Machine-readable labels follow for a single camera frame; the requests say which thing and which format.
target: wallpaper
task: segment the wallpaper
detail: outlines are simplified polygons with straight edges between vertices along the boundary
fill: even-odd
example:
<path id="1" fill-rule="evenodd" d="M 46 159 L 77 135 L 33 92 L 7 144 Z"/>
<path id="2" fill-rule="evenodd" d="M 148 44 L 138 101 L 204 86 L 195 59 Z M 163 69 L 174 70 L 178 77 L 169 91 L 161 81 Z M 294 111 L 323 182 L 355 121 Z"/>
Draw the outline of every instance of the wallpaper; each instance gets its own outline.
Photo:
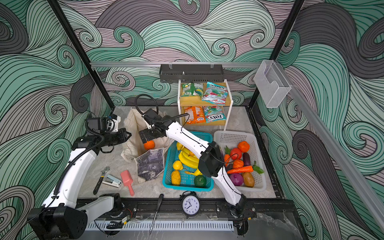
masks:
<path id="1" fill-rule="evenodd" d="M 105 100 L 46 0 L 0 0 L 0 239 L 33 239 L 39 207 Z"/>
<path id="2" fill-rule="evenodd" d="M 306 6 L 278 61 L 384 200 L 384 1 Z M 279 182 L 309 239 L 384 239 L 369 211 L 288 95 L 257 100 L 257 122 Z"/>
<path id="3" fill-rule="evenodd" d="M 306 6 L 321 2 L 311 0 Z M 260 62 L 269 59 L 293 0 L 60 0 L 91 61 Z M 115 105 L 149 93 L 177 104 L 159 68 L 99 68 Z M 235 105 L 248 105 L 257 69 L 228 68 Z M 139 104 L 153 104 L 141 100 Z"/>

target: screwdriver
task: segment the screwdriver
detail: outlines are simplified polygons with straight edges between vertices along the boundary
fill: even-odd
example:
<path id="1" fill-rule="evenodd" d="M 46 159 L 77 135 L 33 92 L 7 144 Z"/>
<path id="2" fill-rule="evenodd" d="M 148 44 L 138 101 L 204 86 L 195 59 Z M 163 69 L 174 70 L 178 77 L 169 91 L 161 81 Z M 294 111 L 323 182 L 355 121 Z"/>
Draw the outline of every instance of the screwdriver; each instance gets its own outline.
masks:
<path id="1" fill-rule="evenodd" d="M 149 235 L 151 235 L 153 224 L 155 223 L 156 215 L 157 215 L 157 212 L 159 211 L 160 204 L 163 201 L 163 198 L 164 198 L 164 194 L 160 194 L 159 199 L 157 200 L 157 207 L 156 207 L 155 217 L 153 218 L 151 228 L 149 229 Z"/>

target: pink scoop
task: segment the pink scoop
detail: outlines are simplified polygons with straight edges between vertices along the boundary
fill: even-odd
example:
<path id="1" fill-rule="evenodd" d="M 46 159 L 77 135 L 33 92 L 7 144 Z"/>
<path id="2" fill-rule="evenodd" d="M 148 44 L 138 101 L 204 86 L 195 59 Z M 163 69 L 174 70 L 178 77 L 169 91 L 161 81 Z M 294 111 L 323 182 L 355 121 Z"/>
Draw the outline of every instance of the pink scoop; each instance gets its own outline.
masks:
<path id="1" fill-rule="evenodd" d="M 120 173 L 120 176 L 121 176 L 121 179 L 122 179 L 124 186 L 129 187 L 129 193 L 131 194 L 131 196 L 134 196 L 135 192 L 133 191 L 133 188 L 131 185 L 133 183 L 133 179 L 132 179 L 129 171 L 125 170 L 124 172 Z"/>

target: white mesh bin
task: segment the white mesh bin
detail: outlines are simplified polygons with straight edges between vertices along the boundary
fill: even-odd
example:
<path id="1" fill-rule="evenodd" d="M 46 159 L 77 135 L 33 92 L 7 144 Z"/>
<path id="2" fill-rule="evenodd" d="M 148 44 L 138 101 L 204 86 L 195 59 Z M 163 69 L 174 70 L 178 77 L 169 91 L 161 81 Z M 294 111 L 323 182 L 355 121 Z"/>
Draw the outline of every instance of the white mesh bin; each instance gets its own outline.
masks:
<path id="1" fill-rule="evenodd" d="M 253 134 L 245 132 L 233 132 L 233 131 L 216 131 L 214 134 L 214 141 L 221 147 L 223 154 L 225 146 L 228 146 L 229 149 L 237 147 L 237 145 L 242 141 L 247 141 L 249 143 L 249 157 L 251 160 L 251 165 L 256 163 L 261 169 L 266 172 L 264 169 L 263 158 L 260 153 L 259 146 L 257 144 L 256 137 Z M 249 192 L 261 192 L 266 188 L 265 174 L 258 174 L 257 172 L 251 172 L 254 180 L 255 186 L 246 187 L 244 184 L 242 186 L 236 187 L 240 191 L 249 191 Z"/>

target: candy bag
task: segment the candy bag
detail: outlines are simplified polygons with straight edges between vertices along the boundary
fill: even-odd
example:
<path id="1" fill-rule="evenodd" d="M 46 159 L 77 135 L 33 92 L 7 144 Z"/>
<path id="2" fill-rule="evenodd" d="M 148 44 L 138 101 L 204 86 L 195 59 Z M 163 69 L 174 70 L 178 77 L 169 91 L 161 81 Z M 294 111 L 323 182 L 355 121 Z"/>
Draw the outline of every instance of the candy bag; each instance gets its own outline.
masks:
<path id="1" fill-rule="evenodd" d="M 183 83 L 182 97 L 188 96 L 203 96 L 203 84 L 202 83 Z"/>
<path id="2" fill-rule="evenodd" d="M 203 107 L 205 119 L 207 122 L 214 122 L 219 120 L 226 120 L 223 108 L 220 106 L 208 106 Z"/>
<path id="3" fill-rule="evenodd" d="M 205 90 L 201 100 L 215 105 L 225 105 L 227 95 L 228 90 L 226 87 L 207 82 L 207 89 Z"/>
<path id="4" fill-rule="evenodd" d="M 187 124 L 205 122 L 204 110 L 202 107 L 186 107 L 185 113 L 189 114 L 189 119 L 188 116 L 185 117 L 185 119 L 188 120 Z"/>

